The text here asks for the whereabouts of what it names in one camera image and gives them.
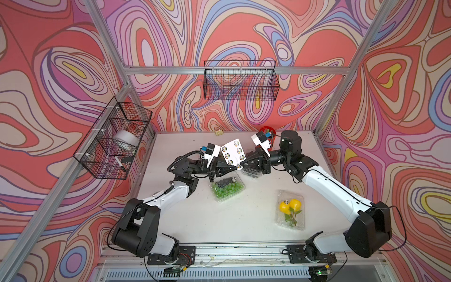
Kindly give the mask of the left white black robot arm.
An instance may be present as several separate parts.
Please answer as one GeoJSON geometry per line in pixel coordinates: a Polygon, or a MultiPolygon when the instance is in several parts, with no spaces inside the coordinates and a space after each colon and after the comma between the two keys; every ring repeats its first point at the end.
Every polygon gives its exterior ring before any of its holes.
{"type": "Polygon", "coordinates": [[[144,200],[130,199],[108,234],[107,242],[140,258],[159,255],[168,262],[177,260],[180,241],[159,231],[161,215],[196,191],[199,176],[213,181],[235,170],[236,166],[216,157],[208,159],[201,150],[177,157],[167,168],[174,175],[169,187],[144,200]]]}

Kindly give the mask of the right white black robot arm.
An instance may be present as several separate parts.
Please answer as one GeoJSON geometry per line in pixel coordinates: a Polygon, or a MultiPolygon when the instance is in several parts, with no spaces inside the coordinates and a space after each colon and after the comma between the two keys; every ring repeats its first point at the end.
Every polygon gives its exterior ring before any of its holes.
{"type": "Polygon", "coordinates": [[[283,165],[289,175],[321,194],[351,223],[344,230],[319,231],[311,236],[303,251],[307,260],[316,262],[323,255],[347,251],[369,258],[391,240],[390,208],[383,202],[371,202],[330,176],[317,161],[303,153],[302,138],[296,131],[283,131],[277,150],[269,149],[270,139],[263,132],[251,139],[256,149],[241,162],[243,167],[268,174],[272,166],[283,165]]]}

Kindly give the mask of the white fruit sticker sheet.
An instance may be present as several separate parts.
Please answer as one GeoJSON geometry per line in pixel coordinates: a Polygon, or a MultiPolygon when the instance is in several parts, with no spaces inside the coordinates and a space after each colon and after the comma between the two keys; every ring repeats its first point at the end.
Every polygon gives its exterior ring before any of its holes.
{"type": "Polygon", "coordinates": [[[246,160],[246,156],[239,139],[223,145],[221,147],[221,153],[229,166],[235,166],[238,170],[242,169],[241,162],[246,160]]]}

